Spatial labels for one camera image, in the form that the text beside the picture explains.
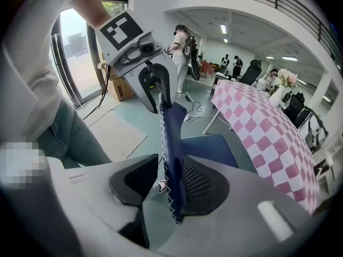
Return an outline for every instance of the flower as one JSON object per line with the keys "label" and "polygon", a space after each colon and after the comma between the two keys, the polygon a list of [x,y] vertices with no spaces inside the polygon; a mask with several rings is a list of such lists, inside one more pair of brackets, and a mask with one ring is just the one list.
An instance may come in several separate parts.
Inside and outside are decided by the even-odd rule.
{"label": "flower", "polygon": [[278,72],[277,84],[285,87],[295,87],[297,83],[297,74],[291,73],[287,69],[281,69]]}

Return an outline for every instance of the white table leg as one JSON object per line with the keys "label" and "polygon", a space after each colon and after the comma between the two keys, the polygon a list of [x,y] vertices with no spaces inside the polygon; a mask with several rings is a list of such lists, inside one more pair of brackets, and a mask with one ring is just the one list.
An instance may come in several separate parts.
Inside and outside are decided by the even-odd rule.
{"label": "white table leg", "polygon": [[218,117],[220,111],[218,111],[212,118],[212,120],[210,121],[210,123],[208,124],[208,126],[206,127],[206,129],[203,131],[203,134],[207,134],[207,130],[210,128],[210,126],[212,125],[213,121]]}

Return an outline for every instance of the white shirt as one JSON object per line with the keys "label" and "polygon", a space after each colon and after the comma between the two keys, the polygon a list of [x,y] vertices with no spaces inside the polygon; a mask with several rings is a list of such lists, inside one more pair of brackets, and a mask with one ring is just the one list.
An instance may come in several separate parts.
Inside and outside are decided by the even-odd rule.
{"label": "white shirt", "polygon": [[177,50],[175,50],[173,52],[173,54],[175,56],[183,56],[183,52],[182,50],[184,49],[184,46],[186,45],[186,39],[187,39],[188,35],[184,32],[178,32],[176,33],[175,37],[174,37],[174,42],[173,43],[177,43],[180,46],[178,47]]}
{"label": "white shirt", "polygon": [[264,79],[268,82],[268,85],[274,85],[276,78],[277,78],[276,75],[270,76],[270,74],[264,75],[262,77],[262,79]]}
{"label": "white shirt", "polygon": [[50,34],[73,0],[26,0],[7,29],[0,60],[0,140],[35,141],[54,121],[62,93],[49,59]]}

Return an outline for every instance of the cardboard box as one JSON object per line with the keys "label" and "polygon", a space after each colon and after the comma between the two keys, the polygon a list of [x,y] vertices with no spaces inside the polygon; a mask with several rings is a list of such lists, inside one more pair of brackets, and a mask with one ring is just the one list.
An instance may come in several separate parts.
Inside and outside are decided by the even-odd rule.
{"label": "cardboard box", "polygon": [[108,81],[108,92],[116,97],[119,101],[124,101],[133,96],[133,91],[128,83],[123,79]]}
{"label": "cardboard box", "polygon": [[[107,65],[107,64],[106,64],[106,61],[101,61],[101,62],[98,64],[98,68],[101,69],[102,75],[103,75],[104,77],[106,77],[106,65]],[[115,74],[113,67],[111,67],[111,69],[110,69],[110,74],[109,74],[109,80],[110,80],[110,81],[114,81],[114,80],[119,79],[119,78],[120,78],[120,77],[118,77],[118,76]]]}
{"label": "cardboard box", "polygon": [[[98,64],[98,68],[101,69],[103,78],[104,80],[106,80],[107,63],[105,61],[103,53],[101,55],[102,55],[102,59],[104,60]],[[108,81],[107,90],[111,95],[116,97],[119,101],[123,101],[133,96],[133,91],[131,87],[129,86],[129,84],[126,83],[124,79],[121,79],[115,74],[113,67],[111,67],[110,69],[110,77]]]}

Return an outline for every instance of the checkered tablecloth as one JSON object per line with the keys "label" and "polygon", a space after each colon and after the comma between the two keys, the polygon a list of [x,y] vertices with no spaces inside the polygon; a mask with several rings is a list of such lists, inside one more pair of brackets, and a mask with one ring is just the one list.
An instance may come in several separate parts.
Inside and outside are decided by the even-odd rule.
{"label": "checkered tablecloth", "polygon": [[243,142],[257,173],[312,214],[319,193],[315,162],[287,116],[239,82],[219,80],[212,103]]}

